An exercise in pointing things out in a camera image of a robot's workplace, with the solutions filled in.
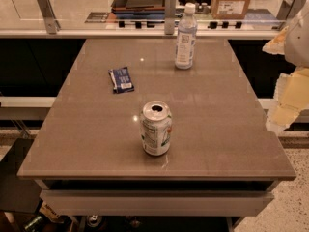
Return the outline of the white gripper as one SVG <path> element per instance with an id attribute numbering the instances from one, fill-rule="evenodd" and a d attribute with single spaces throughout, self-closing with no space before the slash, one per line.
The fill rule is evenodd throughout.
<path id="1" fill-rule="evenodd" d="M 284 27 L 266 43 L 262 51 L 272 55 L 284 55 L 297 67 L 292 73 L 281 73 L 277 79 L 273 101 L 267 113 L 266 128 L 280 133 L 294 122 L 309 105 L 309 1 Z"/>

